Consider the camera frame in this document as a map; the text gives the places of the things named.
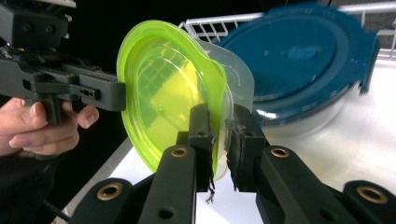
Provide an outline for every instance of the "human hand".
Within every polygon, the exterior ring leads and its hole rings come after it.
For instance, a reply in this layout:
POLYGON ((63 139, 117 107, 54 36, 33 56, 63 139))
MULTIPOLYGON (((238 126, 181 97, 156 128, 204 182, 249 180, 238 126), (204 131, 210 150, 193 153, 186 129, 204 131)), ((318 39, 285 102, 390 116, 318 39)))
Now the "human hand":
POLYGON ((99 111, 93 105, 85 106, 77 114, 68 101, 62 103, 62 114, 61 125, 48 124, 41 103, 24 106, 21 99, 9 100, 0 108, 0 156, 25 151, 59 155, 77 145, 78 125, 87 129, 99 119, 99 111))

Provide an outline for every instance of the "blue plastic lid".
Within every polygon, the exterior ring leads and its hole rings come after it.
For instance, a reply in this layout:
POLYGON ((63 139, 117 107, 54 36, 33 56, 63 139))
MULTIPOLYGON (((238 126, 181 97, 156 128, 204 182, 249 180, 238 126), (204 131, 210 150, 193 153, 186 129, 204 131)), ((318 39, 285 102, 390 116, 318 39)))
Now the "blue plastic lid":
POLYGON ((278 126, 319 111, 355 83, 369 89, 379 44, 354 17, 319 4, 273 8, 217 43, 254 76, 254 113, 278 126))

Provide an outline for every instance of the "plastic lid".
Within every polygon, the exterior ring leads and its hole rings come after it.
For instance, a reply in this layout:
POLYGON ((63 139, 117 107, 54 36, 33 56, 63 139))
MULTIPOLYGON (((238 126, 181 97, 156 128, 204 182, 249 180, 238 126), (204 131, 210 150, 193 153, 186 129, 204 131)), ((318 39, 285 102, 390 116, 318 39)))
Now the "plastic lid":
MULTIPOLYGON (((183 30, 164 21, 144 21, 125 36, 117 60, 119 81, 126 84, 125 129, 138 154, 155 172, 163 151, 187 132, 190 110, 207 103, 214 134, 226 75, 183 30)), ((216 172, 218 144, 213 148, 216 172)))
POLYGON ((353 84, 366 93, 379 47, 375 33, 319 4, 272 9, 217 43, 254 76, 253 110, 264 126, 304 118, 339 99, 353 84))

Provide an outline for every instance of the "dish rack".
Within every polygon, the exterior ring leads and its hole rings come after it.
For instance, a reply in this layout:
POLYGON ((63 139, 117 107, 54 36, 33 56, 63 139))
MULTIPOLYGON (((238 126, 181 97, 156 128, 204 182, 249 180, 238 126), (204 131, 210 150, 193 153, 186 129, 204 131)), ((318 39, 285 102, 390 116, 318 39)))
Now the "dish rack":
MULTIPOLYGON (((378 38, 386 37, 389 39, 388 44, 383 46, 378 52, 378 59, 396 61, 396 1, 368 3, 340 6, 337 8, 349 15, 357 16, 361 21, 361 26, 365 27, 368 20, 374 14, 389 14, 393 20, 388 28, 380 28, 377 30, 378 38)), ((219 42, 223 37, 227 36, 233 29, 237 29, 239 25, 246 21, 252 21, 261 17, 263 13, 248 13, 230 16, 208 17, 200 19, 188 19, 183 21, 178 27, 184 29, 191 37, 207 41, 209 43, 219 42)))

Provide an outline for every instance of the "lime green plastic lid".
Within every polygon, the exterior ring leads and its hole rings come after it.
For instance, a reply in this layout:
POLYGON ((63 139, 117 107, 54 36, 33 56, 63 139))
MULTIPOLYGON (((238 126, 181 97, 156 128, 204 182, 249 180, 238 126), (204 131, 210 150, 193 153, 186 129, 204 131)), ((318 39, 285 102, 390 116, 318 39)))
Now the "lime green plastic lid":
MULTIPOLYGON (((126 85, 122 120, 138 154, 155 172, 163 152, 187 132, 190 110, 207 103, 219 136, 227 77, 187 33, 165 21, 144 21, 125 36, 117 76, 126 85)), ((216 172, 218 146, 213 148, 216 172)))

